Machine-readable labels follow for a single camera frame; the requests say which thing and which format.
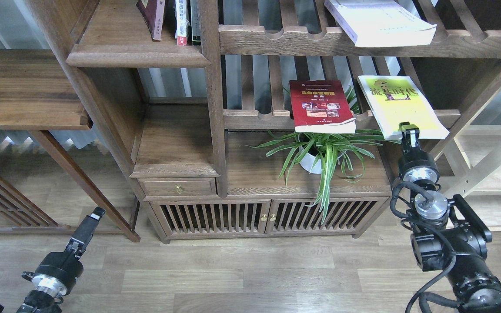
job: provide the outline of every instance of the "slatted cabinet door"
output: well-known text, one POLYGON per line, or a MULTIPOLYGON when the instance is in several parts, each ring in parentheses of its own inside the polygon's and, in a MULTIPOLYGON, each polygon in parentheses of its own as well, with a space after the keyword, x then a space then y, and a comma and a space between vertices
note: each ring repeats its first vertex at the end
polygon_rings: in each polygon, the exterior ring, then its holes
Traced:
POLYGON ((266 229, 270 200, 152 202, 169 239, 255 236, 266 229))
POLYGON ((360 234, 384 209, 387 197, 332 199, 326 220, 313 201, 273 200, 266 234, 306 236, 308 234, 360 234))

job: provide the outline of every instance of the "brass knob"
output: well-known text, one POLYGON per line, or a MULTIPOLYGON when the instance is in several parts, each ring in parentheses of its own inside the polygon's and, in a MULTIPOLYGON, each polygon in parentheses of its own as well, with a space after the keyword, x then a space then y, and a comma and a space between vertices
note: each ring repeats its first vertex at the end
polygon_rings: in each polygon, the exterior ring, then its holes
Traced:
POLYGON ((175 192, 177 194, 182 194, 183 191, 185 191, 185 190, 183 189, 183 187, 181 187, 181 185, 175 185, 175 192))

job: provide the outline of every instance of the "yellow book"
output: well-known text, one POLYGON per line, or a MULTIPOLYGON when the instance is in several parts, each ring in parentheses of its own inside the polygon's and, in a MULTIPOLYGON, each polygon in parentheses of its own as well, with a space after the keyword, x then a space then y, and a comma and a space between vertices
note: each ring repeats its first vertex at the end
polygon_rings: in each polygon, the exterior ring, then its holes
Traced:
POLYGON ((385 139, 401 139, 402 122, 419 127, 420 139, 448 136, 449 131, 411 77, 362 75, 358 80, 385 139))

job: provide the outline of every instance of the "drawer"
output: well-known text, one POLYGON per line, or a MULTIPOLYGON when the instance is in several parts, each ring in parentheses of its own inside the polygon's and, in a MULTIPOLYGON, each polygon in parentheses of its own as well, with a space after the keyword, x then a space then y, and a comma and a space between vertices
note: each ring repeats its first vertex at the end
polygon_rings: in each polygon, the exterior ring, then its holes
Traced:
POLYGON ((215 178, 139 178, 146 196, 206 196, 216 194, 215 178))

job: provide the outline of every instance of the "book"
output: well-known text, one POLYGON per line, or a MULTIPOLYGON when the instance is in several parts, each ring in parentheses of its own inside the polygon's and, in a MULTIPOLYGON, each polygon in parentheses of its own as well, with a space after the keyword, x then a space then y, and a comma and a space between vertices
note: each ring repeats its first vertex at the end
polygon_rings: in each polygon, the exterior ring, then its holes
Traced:
POLYGON ((137 8, 143 15, 153 40, 161 40, 165 2, 165 0, 138 0, 137 2, 137 8))
POLYGON ((399 123, 419 127, 420 139, 444 139, 449 131, 411 77, 361 75, 361 89, 385 139, 401 139, 399 123))
POLYGON ((355 117, 340 81, 290 80, 289 85, 296 132, 355 132, 355 117))
POLYGON ((200 44, 200 18, 198 16, 198 6, 195 0, 190 2, 190 34, 191 42, 200 44))
POLYGON ((177 31, 175 38, 177 38, 178 46, 186 46, 189 44, 189 12, 187 7, 187 0, 175 0, 175 18, 177 19, 177 31))
POLYGON ((436 24, 414 16, 394 0, 326 0, 324 3, 356 47, 430 44, 436 24))

